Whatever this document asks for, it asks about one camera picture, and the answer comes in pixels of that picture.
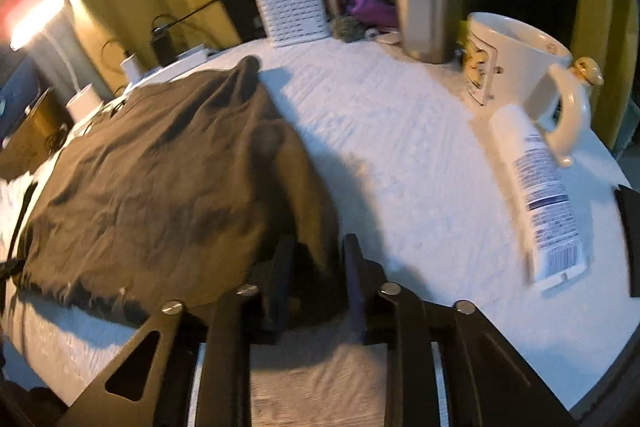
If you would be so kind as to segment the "black charger adapter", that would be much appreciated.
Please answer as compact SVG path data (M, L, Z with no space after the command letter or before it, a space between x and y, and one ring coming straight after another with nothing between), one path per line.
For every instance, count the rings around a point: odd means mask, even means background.
M168 25L152 29L150 45L160 66L167 67L177 61L178 53L172 43Z

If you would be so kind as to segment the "brown cardboard box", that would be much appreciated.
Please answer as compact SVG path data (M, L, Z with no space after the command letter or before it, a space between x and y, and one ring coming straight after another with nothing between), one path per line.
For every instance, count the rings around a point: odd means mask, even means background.
M65 143L74 127L73 118L50 88L9 137L0 156L0 176L11 181L34 173Z

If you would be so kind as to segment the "white lotion tube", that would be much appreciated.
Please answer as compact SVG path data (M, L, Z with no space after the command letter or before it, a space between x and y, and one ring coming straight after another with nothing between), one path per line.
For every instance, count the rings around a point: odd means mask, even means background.
M488 122L514 191L529 274L538 291L587 269L577 222L547 143L520 106L506 104Z

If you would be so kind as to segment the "purple cloth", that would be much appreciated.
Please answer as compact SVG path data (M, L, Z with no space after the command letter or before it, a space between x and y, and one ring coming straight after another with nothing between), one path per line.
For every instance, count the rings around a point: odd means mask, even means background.
M384 0L350 0L346 13L363 25L398 27L396 8Z

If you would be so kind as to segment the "white power strip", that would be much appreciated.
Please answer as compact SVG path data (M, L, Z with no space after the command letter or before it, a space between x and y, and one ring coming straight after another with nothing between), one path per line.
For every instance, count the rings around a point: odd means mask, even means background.
M188 49L182 53L179 53L177 60L168 65L169 68L175 68L176 66L186 66L186 69L191 69L198 65L205 63L209 57L218 53L217 49L212 49L205 44L199 44L194 48Z

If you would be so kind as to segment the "white charger adapter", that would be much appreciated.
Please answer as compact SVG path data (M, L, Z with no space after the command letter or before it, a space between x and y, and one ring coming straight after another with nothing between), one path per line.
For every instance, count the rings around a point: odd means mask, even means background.
M124 59L120 62L120 68L124 72L130 84L137 84L144 76L144 72L137 59L137 55L129 52L128 50L124 51Z

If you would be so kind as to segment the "white bed cover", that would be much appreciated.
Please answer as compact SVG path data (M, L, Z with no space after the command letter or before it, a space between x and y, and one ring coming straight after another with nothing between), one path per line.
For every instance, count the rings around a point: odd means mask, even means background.
M560 171L589 267L544 293L529 284L516 199L494 142L461 95L456 68L373 42L324 39L283 49L253 41L194 69L262 61L260 79L330 188L342 233L392 281L445 306L469 299L584 426L611 425L639 389L639 299L628 295L614 196L629 185L589 132ZM3 321L4 375L72 403L132 329L36 297ZM337 319L254 348L255 426L381 426L381 347L356 345Z

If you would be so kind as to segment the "dark brown sweatshirt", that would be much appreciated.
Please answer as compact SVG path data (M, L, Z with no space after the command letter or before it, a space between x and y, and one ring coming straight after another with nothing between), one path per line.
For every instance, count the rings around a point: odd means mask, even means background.
M62 150L18 234L14 284L122 324L204 305L295 239L296 323L341 313L337 214L258 57L134 90Z

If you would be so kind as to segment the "cream ceramic mug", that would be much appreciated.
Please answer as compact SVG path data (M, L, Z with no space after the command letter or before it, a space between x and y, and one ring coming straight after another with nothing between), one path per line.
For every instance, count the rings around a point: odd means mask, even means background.
M590 95L604 83L593 58L575 58L544 31L487 12L466 22L462 68L466 93L488 115L508 104L520 106L535 124L558 122L544 132L558 164L573 164L572 153L591 124Z

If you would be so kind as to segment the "white desk lamp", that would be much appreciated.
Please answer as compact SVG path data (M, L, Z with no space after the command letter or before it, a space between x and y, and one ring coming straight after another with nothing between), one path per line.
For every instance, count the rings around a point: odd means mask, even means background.
M65 0L38 0L13 25L10 47L13 51L27 48L35 39L43 38L60 59L68 80L73 87L73 95L65 103L65 108L77 126L89 124L99 114L104 102L89 82L81 87L76 70L62 46L47 30L50 23L63 12Z

